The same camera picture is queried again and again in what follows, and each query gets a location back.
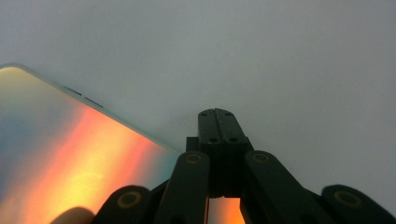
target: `rivet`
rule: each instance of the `rivet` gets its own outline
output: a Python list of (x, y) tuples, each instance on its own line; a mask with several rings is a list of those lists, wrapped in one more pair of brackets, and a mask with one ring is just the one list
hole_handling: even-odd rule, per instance
[(117, 204), (120, 208), (130, 208), (140, 203), (142, 195), (135, 190), (128, 191), (122, 194), (117, 200)]
[(202, 157), (198, 154), (190, 154), (186, 157), (186, 161), (191, 164), (196, 164), (201, 162)]
[(334, 193), (334, 198), (348, 207), (359, 208), (362, 205), (361, 198), (348, 191), (338, 190)]
[(264, 154), (254, 154), (253, 155), (253, 160), (258, 162), (258, 163), (266, 163), (270, 160), (270, 158), (267, 155)]

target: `smartphone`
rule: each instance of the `smartphone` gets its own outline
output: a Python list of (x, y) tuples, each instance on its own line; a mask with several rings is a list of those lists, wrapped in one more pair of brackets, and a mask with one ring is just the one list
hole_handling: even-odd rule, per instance
[(0, 68), (0, 223), (51, 223), (76, 206), (96, 213), (120, 187), (161, 184), (178, 154), (77, 91)]

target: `white background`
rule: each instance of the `white background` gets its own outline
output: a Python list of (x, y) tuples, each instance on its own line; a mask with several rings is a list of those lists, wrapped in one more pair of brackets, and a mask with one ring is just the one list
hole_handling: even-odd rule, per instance
[(307, 189), (345, 184), (396, 215), (393, 0), (2, 0), (20, 63), (180, 152), (235, 113)]

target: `phone screen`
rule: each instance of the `phone screen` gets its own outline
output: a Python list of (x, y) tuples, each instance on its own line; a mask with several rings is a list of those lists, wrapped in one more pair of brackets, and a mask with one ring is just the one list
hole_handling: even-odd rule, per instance
[[(77, 206), (95, 214), (121, 187), (170, 177), (179, 152), (81, 101), (0, 69), (0, 223), (51, 223)], [(238, 199), (210, 201), (209, 223), (243, 223)]]

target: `white surface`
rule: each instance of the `white surface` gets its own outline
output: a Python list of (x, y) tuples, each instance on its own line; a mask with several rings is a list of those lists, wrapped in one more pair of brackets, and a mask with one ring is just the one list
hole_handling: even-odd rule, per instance
[(183, 151), (197, 114), (235, 113), (308, 189), (361, 190), (396, 215), (396, 2), (0, 3), (20, 63)]

